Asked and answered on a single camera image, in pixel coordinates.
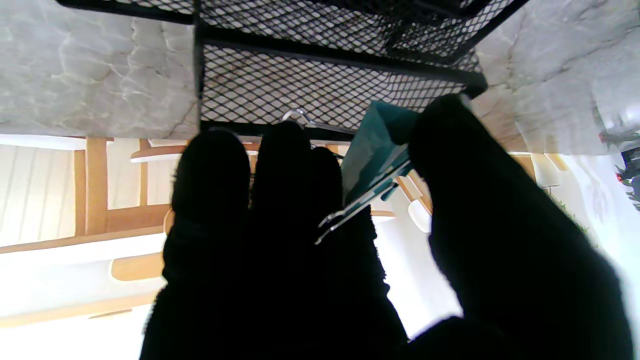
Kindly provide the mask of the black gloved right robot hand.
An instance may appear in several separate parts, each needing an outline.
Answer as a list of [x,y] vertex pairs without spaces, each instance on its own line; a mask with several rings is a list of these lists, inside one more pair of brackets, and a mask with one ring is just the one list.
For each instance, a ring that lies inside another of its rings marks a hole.
[[342,205],[338,159],[301,125],[199,132],[176,167],[174,223],[142,360],[633,360],[620,280],[585,233],[457,95],[407,144],[433,204],[430,253],[462,316],[407,337],[369,209]]

